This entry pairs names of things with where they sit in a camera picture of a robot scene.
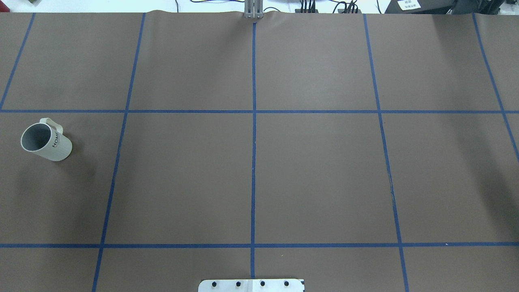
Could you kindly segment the aluminium frame post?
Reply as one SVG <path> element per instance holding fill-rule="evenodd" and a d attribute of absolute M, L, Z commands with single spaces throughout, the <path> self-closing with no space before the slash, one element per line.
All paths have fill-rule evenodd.
<path fill-rule="evenodd" d="M 244 0 L 245 19 L 261 19 L 263 17 L 263 0 Z"/>

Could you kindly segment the white ribbed mug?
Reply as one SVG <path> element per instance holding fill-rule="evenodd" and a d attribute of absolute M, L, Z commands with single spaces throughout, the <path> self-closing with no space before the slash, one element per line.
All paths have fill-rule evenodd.
<path fill-rule="evenodd" d="M 41 118 L 26 128 L 20 138 L 21 147 L 50 161 L 63 161 L 73 150 L 72 141 L 63 134 L 62 125 L 51 118 Z"/>

